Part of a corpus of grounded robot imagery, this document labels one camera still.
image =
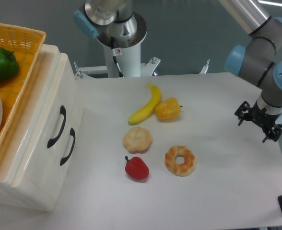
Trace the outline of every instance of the yellow bell pepper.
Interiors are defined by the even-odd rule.
[[[166,99],[155,107],[155,113],[159,120],[172,120],[180,115],[181,109],[175,97]]]

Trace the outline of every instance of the green bell pepper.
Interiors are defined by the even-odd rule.
[[[0,81],[14,77],[19,69],[13,52],[0,47]]]

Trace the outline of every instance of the banana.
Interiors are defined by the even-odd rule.
[[[151,115],[155,110],[155,106],[160,102],[161,99],[160,89],[149,82],[147,83],[147,86],[151,90],[152,97],[145,106],[143,106],[138,111],[136,111],[133,115],[130,116],[130,118],[128,119],[128,123],[132,126],[140,123],[141,121],[146,119],[149,115]]]

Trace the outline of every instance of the toy food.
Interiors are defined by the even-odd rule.
[[[175,97],[166,99],[155,107],[155,113],[159,120],[172,120],[178,117],[180,112],[180,105]]]
[[[19,71],[13,52],[0,47],[0,81],[14,77]]]
[[[130,125],[136,125],[146,119],[149,115],[154,112],[155,106],[160,102],[160,89],[149,82],[147,83],[147,86],[151,90],[152,97],[145,106],[143,106],[141,109],[139,109],[133,115],[130,116],[130,118],[128,119],[128,123]]]
[[[130,177],[136,180],[144,180],[148,177],[150,170],[140,157],[133,157],[128,160],[126,156],[125,160],[127,161],[125,171]]]
[[[178,156],[184,157],[184,163],[177,164],[175,162]],[[173,146],[164,157],[164,162],[168,170],[177,176],[189,175],[193,171],[196,161],[195,156],[186,146]]]
[[[123,144],[130,152],[144,151],[152,142],[149,130],[139,126],[131,128],[123,137]]]

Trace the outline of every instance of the gray wall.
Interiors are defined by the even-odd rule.
[[[83,3],[84,0],[0,0],[0,23],[45,31],[45,43],[58,46],[79,67],[105,65],[101,46],[74,24],[72,14]],[[282,16],[282,8],[264,7],[272,16]],[[223,72],[230,50],[250,41],[217,0],[135,0],[134,10],[148,26],[141,45],[141,61],[160,58],[160,75],[199,73],[207,59],[211,60],[209,72]],[[281,60],[282,50],[275,57],[276,62]]]

